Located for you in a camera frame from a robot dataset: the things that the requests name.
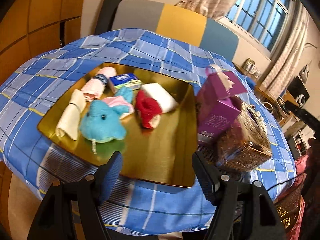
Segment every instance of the window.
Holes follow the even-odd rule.
[[[271,51],[289,13],[289,3],[290,0],[238,0],[226,17]]]

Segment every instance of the black speaker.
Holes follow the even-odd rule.
[[[287,91],[293,96],[299,106],[303,106],[310,97],[306,87],[298,76],[291,81]]]

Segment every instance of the metal screw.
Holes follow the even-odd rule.
[[[54,186],[54,187],[57,187],[57,186],[59,186],[60,185],[60,181],[59,180],[55,180],[54,182],[52,182],[52,185]]]
[[[262,183],[258,180],[256,180],[254,183],[253,183],[256,187],[261,187],[262,186]]]
[[[226,174],[221,175],[220,178],[221,178],[222,180],[224,180],[224,181],[228,181],[228,180],[230,179],[230,177],[229,177],[228,175],[226,175]]]
[[[85,180],[86,181],[90,181],[90,180],[93,180],[94,179],[94,176],[92,174],[89,174],[87,176],[85,176]]]

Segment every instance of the gold woven basket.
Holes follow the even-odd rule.
[[[301,212],[301,190],[303,183],[298,185],[296,188],[276,203],[278,215],[282,224],[284,225],[286,233],[288,233],[298,220],[299,213]]]

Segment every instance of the purple box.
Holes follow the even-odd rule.
[[[235,95],[247,90],[233,72],[223,73],[234,83],[229,91],[217,73],[212,73],[196,96],[199,144],[212,143],[241,112],[241,100]]]

